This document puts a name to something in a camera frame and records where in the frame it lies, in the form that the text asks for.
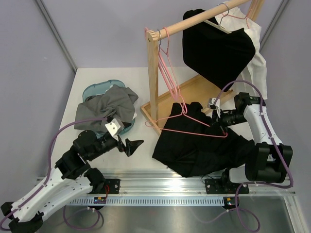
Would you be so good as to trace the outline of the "pink hanger with black garment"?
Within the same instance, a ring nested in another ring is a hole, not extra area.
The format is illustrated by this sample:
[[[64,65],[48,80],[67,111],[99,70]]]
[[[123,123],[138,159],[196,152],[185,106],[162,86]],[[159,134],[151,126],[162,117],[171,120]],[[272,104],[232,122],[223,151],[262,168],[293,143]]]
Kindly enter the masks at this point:
[[[146,117],[145,125],[158,131],[188,134],[201,137],[226,138],[228,133],[211,125],[210,118],[200,112],[202,106],[196,102],[192,104],[174,103],[170,115],[158,120],[152,119],[147,112],[147,105],[141,107]]]

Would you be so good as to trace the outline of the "grey pleated skirt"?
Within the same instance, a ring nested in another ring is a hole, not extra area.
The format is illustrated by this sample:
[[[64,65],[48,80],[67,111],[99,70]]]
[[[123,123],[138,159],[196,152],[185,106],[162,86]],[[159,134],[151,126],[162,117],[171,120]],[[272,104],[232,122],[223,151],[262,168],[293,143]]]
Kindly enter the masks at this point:
[[[76,121],[99,119],[76,124],[76,130],[91,130],[94,132],[107,132],[105,124],[108,118],[119,119],[123,123],[131,124],[134,120],[134,103],[138,95],[129,87],[113,85],[104,94],[96,95],[90,100],[80,103],[76,110]]]

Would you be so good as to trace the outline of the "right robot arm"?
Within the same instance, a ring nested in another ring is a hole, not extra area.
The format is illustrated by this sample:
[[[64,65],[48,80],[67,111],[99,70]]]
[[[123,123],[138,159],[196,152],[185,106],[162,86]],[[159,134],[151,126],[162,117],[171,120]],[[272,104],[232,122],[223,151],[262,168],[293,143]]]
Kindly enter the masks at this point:
[[[289,164],[293,149],[284,145],[276,135],[267,116],[263,98],[240,92],[234,97],[234,103],[235,109],[221,110],[217,98],[209,100],[208,107],[213,110],[213,125],[227,133],[230,126],[248,123],[255,147],[245,164],[237,168],[227,168],[217,180],[217,185],[225,192],[233,193],[241,188],[248,189],[250,184],[282,189],[292,187]],[[283,185],[286,177],[290,177],[289,185]]]

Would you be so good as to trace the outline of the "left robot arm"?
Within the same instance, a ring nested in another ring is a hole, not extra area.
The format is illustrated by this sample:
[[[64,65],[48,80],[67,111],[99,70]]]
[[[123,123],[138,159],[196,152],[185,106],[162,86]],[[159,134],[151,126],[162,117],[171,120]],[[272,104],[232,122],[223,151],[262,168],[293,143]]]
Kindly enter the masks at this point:
[[[35,233],[44,221],[74,199],[102,192],[105,178],[89,162],[114,148],[131,156],[143,142],[129,139],[123,142],[119,136],[112,137],[109,133],[98,138],[93,131],[81,132],[49,176],[20,200],[1,206],[2,213],[11,220],[8,230]]]

